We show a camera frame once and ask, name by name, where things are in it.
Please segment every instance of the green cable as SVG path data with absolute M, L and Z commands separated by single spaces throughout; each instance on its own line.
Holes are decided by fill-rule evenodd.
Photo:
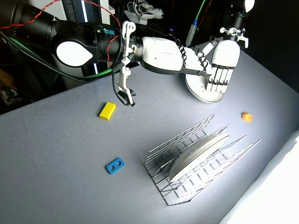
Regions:
M 30 51 L 30 52 L 31 52 L 32 54 L 34 54 L 35 56 L 41 58 L 41 57 L 38 56 L 36 53 L 34 53 L 33 51 L 31 51 L 29 48 L 27 48 L 25 45 L 23 45 L 22 43 L 20 43 L 19 41 L 17 41 L 16 39 L 11 38 L 11 37 L 9 37 L 9 38 L 10 38 L 12 41 L 14 41 L 15 43 L 17 43 L 18 45 L 20 45 L 22 48 L 26 49 L 27 51 Z M 95 74 L 95 75 L 92 75 L 92 76 L 84 76 L 83 78 L 95 78 L 95 77 L 100 77 L 100 76 L 103 76 L 103 75 L 108 74 L 108 73 L 110 73 L 110 72 L 112 72 L 112 69 L 107 69 L 107 70 L 105 70 L 105 71 L 102 71 L 102 72 L 100 72 L 100 73 L 98 73 L 98 74 Z
M 201 10 L 202 10 L 202 7 L 204 6 L 204 4 L 205 4 L 205 1 L 206 0 L 203 0 L 202 1 L 202 4 L 201 4 L 201 6 L 200 6 L 200 8 L 199 8 L 199 10 L 198 10 L 198 13 L 197 13 L 197 15 L 196 15 L 196 18 L 195 19 L 198 19 L 198 17 L 199 17 L 199 14 L 200 14 L 200 12 L 201 12 Z

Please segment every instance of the light strip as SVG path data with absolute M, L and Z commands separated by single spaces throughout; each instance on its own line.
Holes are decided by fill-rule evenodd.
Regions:
M 85 22 L 88 22 L 88 19 L 87 19 L 87 13 L 86 13 L 86 8 L 85 8 L 85 2 L 84 2 L 83 0 L 81 0 L 81 4 L 82 4 L 82 9 L 83 9 L 84 21 L 85 21 Z M 98 74 L 97 64 L 94 63 L 93 66 L 94 66 L 95 74 Z
M 83 9 L 84 20 L 85 20 L 85 22 L 88 22 L 88 20 L 87 20 L 87 13 L 86 13 L 86 9 L 85 9 L 85 3 L 84 3 L 83 0 L 81 0 L 81 4 L 82 4 L 82 9 Z

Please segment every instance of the robotic arm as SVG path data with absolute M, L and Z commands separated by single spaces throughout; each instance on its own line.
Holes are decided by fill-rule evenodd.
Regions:
M 112 70 L 113 72 L 120 70 L 118 94 L 127 101 L 127 105 L 135 104 L 133 101 L 135 93 L 127 87 L 126 83 L 131 75 L 126 65 L 131 61 L 140 62 L 142 67 L 155 73 L 187 74 L 186 82 L 190 91 L 196 97 L 209 102 L 202 97 L 202 93 L 210 97 L 226 91 L 233 69 L 239 60 L 240 47 L 237 42 L 244 41 L 245 46 L 248 45 L 248 39 L 243 36 L 245 32 L 243 19 L 253 4 L 254 0 L 234 0 L 227 25 L 220 29 L 220 32 L 225 34 L 224 40 L 211 40 L 202 50 L 197 46 L 195 48 L 178 47 L 175 42 L 163 38 L 137 37 L 132 39 L 130 36 L 136 29 L 133 22 L 125 21 L 120 31 L 107 24 L 77 24 L 71 21 L 61 21 L 46 12 L 41 13 L 32 23 L 12 26 L 8 36 L 47 49 L 61 63 L 70 67 L 107 62 L 108 46 L 111 61 L 114 61 L 121 51 L 123 59 L 115 63 Z M 12 17 L 9 17 L 10 23 L 22 24 L 33 19 L 38 13 L 40 9 L 19 1 L 14 6 Z M 112 41 L 117 35 L 121 38 Z M 214 48 L 210 62 L 206 56 Z

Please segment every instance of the yellow block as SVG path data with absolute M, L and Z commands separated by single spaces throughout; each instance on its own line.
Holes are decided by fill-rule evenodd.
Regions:
M 104 120 L 109 120 L 115 109 L 115 104 L 107 102 L 99 117 Z

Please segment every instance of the gray tabletop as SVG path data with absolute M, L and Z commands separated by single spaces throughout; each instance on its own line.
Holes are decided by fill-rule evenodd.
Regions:
M 243 52 L 216 104 L 196 99 L 184 76 L 137 67 L 128 85 L 133 108 L 106 77 L 0 116 L 0 223 L 215 224 L 299 126 L 299 94 Z M 107 101 L 117 104 L 109 121 L 98 117 Z M 208 133 L 230 124 L 231 140 L 262 141 L 196 200 L 167 206 L 142 165 L 146 153 L 213 113 Z M 125 166 L 110 175 L 117 157 Z

